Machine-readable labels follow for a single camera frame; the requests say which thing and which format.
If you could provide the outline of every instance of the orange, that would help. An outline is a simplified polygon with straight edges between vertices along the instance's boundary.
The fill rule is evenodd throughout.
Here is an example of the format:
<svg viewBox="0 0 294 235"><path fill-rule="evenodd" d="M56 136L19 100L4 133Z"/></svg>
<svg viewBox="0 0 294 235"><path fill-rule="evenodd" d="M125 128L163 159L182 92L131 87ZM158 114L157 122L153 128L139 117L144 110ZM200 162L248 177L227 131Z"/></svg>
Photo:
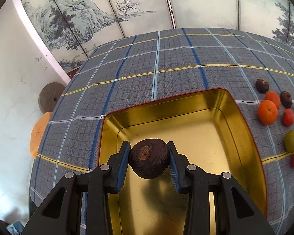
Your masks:
<svg viewBox="0 0 294 235"><path fill-rule="evenodd" d="M281 101L280 101L280 96L276 92L274 91L267 92L265 95L265 100L272 101L277 106L277 109L279 109Z"/></svg>
<svg viewBox="0 0 294 235"><path fill-rule="evenodd" d="M277 106L270 100L264 100L258 107L258 118L264 125L270 125L278 117Z"/></svg>

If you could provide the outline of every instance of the painted mountain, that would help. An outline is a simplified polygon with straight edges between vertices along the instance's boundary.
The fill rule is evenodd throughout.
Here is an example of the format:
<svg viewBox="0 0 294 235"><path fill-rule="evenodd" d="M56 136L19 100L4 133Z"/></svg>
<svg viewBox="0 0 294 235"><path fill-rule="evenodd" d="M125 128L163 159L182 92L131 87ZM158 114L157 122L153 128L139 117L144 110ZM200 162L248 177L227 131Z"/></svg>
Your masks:
<svg viewBox="0 0 294 235"><path fill-rule="evenodd" d="M50 51L61 47L77 49L79 43L91 40L96 32L116 22L92 0L55 1L61 12L53 0L37 8L32 7L30 0L23 1L28 17Z"/></svg>

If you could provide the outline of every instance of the metal screw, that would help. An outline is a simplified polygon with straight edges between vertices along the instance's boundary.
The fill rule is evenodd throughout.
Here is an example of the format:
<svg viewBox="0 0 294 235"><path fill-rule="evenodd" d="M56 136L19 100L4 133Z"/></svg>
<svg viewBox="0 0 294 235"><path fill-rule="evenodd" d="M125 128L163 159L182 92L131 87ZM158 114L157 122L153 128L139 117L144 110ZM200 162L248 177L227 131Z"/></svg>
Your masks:
<svg viewBox="0 0 294 235"><path fill-rule="evenodd" d="M189 170L195 170L195 169L196 169L196 166L195 166L194 164L189 164L189 165L187 166L187 168L188 168Z"/></svg>
<svg viewBox="0 0 294 235"><path fill-rule="evenodd" d="M67 179L70 179L70 178L72 178L73 176L74 176L74 173L71 172L71 171L69 171L69 172L67 172L67 173L65 174L65 177L66 177Z"/></svg>
<svg viewBox="0 0 294 235"><path fill-rule="evenodd" d="M225 178L225 179L229 179L231 178L231 174L229 172L225 172L222 174L222 176Z"/></svg>
<svg viewBox="0 0 294 235"><path fill-rule="evenodd" d="M108 164L103 164L100 166L101 170L108 170L110 168L110 166Z"/></svg>

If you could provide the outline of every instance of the orange cushion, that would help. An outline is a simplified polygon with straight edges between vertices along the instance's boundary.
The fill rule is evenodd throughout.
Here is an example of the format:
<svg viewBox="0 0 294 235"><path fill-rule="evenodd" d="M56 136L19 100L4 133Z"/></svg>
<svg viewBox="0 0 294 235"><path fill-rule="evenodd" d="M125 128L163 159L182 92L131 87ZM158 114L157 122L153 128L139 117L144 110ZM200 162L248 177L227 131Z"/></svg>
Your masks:
<svg viewBox="0 0 294 235"><path fill-rule="evenodd" d="M52 112L47 112L42 115L42 117L36 122L33 127L32 134L30 137L29 151L34 159L38 153L38 148L43 137L44 131L47 127L47 124L51 118Z"/></svg>

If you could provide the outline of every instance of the gold tin tray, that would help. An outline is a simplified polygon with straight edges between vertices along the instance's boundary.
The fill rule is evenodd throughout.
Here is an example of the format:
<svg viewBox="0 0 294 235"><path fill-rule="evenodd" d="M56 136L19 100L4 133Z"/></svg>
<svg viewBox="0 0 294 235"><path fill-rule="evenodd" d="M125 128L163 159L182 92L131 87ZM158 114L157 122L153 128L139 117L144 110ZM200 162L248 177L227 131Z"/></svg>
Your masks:
<svg viewBox="0 0 294 235"><path fill-rule="evenodd" d="M173 141L190 163L213 174L228 171L262 213L267 191L262 164L245 119L230 93L209 89L119 110L104 119L99 164L119 151L124 140L134 146L148 138ZM215 234L213 194L210 234ZM188 195L175 192L168 169L145 180L128 168L121 192L109 194L114 235L182 235Z"/></svg>

